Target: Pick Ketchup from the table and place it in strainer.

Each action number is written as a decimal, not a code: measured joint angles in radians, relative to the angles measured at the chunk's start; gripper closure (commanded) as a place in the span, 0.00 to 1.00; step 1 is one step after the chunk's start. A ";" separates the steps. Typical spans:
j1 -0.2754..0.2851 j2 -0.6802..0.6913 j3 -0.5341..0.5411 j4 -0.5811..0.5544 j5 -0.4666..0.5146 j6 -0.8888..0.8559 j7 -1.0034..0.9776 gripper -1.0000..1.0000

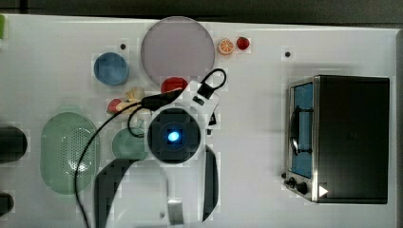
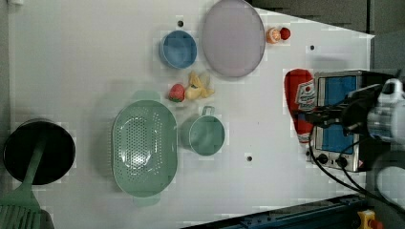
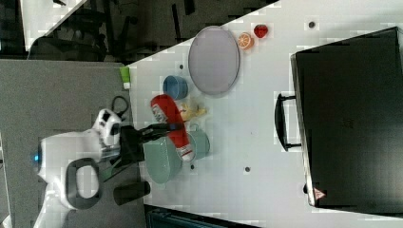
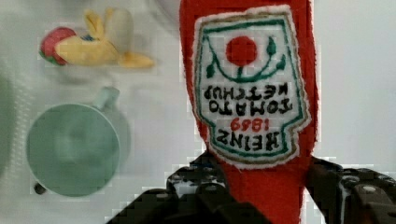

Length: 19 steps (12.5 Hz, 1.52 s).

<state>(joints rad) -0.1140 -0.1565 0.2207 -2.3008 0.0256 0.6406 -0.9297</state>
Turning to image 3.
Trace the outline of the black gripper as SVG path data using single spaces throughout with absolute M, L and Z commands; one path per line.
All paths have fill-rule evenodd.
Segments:
M 181 123 L 154 123 L 141 130 L 131 125 L 121 128 L 120 145 L 122 165 L 144 161 L 144 142 L 155 141 L 168 133 L 181 130 Z

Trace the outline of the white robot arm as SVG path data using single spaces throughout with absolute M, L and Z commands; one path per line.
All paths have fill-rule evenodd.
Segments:
M 140 144 L 181 129 L 180 123 L 154 123 L 141 130 L 115 123 L 109 129 L 92 127 L 41 140 L 35 162 L 47 187 L 33 228 L 62 228 L 70 211 L 96 205 L 103 194 L 101 162 L 132 155 Z

